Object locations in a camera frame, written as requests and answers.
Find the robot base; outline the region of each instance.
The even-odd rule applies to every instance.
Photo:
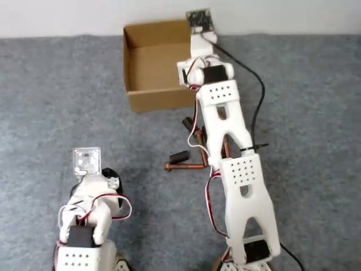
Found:
[[[270,263],[256,263],[238,267],[233,262],[223,263],[219,257],[214,263],[212,271],[276,271],[276,269]]]
[[[60,247],[56,271],[132,271],[127,261],[106,240],[96,248]]]

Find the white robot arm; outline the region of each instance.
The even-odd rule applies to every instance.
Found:
[[[130,267],[107,240],[112,220],[131,215],[131,204],[122,194],[119,175],[100,167],[100,148],[73,150],[74,173],[80,182],[72,189],[69,202],[59,210],[60,229],[54,253],[54,269],[128,271]],[[129,207],[126,216],[117,217],[123,202]]]
[[[202,25],[199,21],[190,22],[192,24]],[[197,91],[196,99],[208,137],[206,146],[208,162],[213,168],[211,176],[215,177],[216,173],[222,179],[226,196],[225,236],[231,264],[236,268],[234,270],[243,270],[239,269],[243,267],[245,270],[251,267],[252,270],[270,270],[266,269],[266,263],[280,254],[273,203],[265,187],[259,155],[245,127],[237,83],[233,80],[234,69],[214,55],[216,40],[212,30],[204,33],[193,28],[192,58],[177,64],[178,70],[185,71],[182,75],[179,73],[180,82]],[[226,112],[225,119],[218,114],[220,107]],[[222,158],[225,135],[234,139],[241,150],[240,157]],[[246,224],[252,217],[263,235],[244,238]]]

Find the open cardboard box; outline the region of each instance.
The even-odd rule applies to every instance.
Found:
[[[127,25],[124,28],[124,84],[135,112],[187,107],[194,93],[179,85],[177,62],[190,54],[186,20]]]

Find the black cable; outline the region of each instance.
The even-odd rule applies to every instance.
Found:
[[[282,243],[280,243],[280,244],[281,244],[281,248],[283,248],[284,251],[287,252],[287,253],[298,263],[298,265],[300,266],[301,270],[302,270],[302,271],[305,271],[305,268],[303,267],[301,261],[300,261],[292,252],[290,252],[290,250],[288,250],[288,249],[284,246],[284,244],[282,244]]]
[[[241,66],[242,68],[244,68],[246,71],[250,72],[251,74],[253,74],[258,82],[261,84],[261,89],[262,89],[262,93],[261,93],[261,97],[259,99],[259,102],[257,104],[256,109],[254,110],[254,114],[253,114],[253,118],[252,118],[252,124],[251,124],[251,138],[252,138],[252,145],[253,145],[253,149],[254,152],[257,152],[256,149],[258,149],[257,145],[256,145],[256,139],[255,139],[255,127],[256,127],[256,120],[257,120],[257,116],[258,116],[258,112],[259,109],[261,108],[261,105],[263,103],[263,99],[265,98],[265,93],[266,93],[266,88],[265,88],[265,84],[263,83],[262,79],[260,78],[260,76],[258,75],[257,72],[255,72],[254,70],[252,70],[251,68],[249,68],[246,64],[242,63],[241,61],[239,61],[238,59],[236,59],[233,55],[231,55],[228,51],[226,51],[225,49],[223,49],[222,47],[220,47],[220,45],[217,45],[216,43],[206,39],[202,34],[201,34],[202,38],[206,41],[208,41],[210,44],[212,44],[215,48],[217,48],[219,51],[221,51],[222,53],[224,53],[226,56],[228,56],[230,59],[232,59],[235,63],[237,63],[239,66]]]

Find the copper pipe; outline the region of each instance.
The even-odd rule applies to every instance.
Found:
[[[223,147],[224,147],[224,155],[225,155],[225,158],[231,157],[230,144],[229,144],[229,142],[228,142],[227,136],[224,137]]]
[[[197,138],[197,141],[198,141],[198,144],[205,147],[204,146],[204,141],[203,141],[203,134],[202,134],[202,131],[201,130],[197,130],[195,131],[194,135],[196,136]],[[208,157],[207,157],[207,154],[205,153],[205,151],[202,149],[202,148],[199,148],[199,151],[201,153],[201,156],[202,156],[202,162],[203,162],[203,165],[204,167],[208,167]]]
[[[164,164],[165,171],[172,171],[173,169],[203,169],[205,168],[202,164],[174,164],[171,165],[169,163]]]

